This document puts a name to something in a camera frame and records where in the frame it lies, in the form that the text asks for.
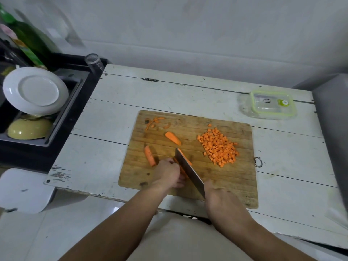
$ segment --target person's right arm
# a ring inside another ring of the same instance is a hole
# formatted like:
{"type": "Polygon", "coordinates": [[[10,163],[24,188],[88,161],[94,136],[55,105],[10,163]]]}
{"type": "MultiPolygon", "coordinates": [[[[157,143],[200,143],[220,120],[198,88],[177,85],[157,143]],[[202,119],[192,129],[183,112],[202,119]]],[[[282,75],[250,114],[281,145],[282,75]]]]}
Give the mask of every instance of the person's right arm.
{"type": "Polygon", "coordinates": [[[204,183],[205,206],[212,224],[255,261],[315,259],[280,240],[259,225],[236,195],[204,183]]]}

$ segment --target person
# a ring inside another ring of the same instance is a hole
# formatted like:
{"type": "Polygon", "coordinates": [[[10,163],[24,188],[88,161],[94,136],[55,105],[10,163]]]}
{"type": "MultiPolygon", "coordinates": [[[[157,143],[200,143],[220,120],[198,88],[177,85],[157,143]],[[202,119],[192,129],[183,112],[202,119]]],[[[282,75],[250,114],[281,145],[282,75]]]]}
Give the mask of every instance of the person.
{"type": "Polygon", "coordinates": [[[157,213],[170,188],[185,177],[172,159],[161,160],[148,187],[76,243],[60,261],[99,260],[314,260],[259,225],[237,196],[206,181],[212,225],[157,213]]]}

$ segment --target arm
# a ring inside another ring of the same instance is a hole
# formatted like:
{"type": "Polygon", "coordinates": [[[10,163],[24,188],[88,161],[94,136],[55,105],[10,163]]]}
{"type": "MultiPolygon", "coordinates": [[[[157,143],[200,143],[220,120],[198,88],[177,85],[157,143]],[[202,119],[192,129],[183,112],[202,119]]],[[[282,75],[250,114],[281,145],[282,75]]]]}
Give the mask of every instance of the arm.
{"type": "Polygon", "coordinates": [[[207,213],[216,230],[253,260],[314,260],[254,221],[233,193],[214,189],[211,181],[204,184],[204,189],[207,213]]]}
{"type": "Polygon", "coordinates": [[[147,188],[94,228],[59,261],[126,260],[137,248],[168,190],[182,188],[184,179],[172,159],[161,160],[147,188]]]}

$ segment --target metal hinge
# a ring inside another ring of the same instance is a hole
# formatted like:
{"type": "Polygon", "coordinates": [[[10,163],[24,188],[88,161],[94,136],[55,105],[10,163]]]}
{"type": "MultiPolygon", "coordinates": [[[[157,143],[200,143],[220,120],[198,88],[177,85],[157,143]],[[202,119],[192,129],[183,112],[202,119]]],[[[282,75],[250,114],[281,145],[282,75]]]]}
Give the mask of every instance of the metal hinge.
{"type": "Polygon", "coordinates": [[[154,78],[143,78],[143,80],[145,80],[145,81],[154,81],[154,82],[158,81],[158,80],[156,80],[154,78]]]}

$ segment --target person's left hand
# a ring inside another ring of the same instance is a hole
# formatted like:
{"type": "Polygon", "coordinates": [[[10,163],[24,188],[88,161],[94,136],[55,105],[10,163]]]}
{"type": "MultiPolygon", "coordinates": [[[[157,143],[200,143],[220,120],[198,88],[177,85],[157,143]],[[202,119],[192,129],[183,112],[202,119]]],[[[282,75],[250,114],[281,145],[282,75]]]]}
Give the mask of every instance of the person's left hand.
{"type": "Polygon", "coordinates": [[[185,176],[180,174],[180,166],[173,159],[167,158],[156,166],[152,184],[160,185],[165,191],[182,188],[185,185],[185,176]]]}

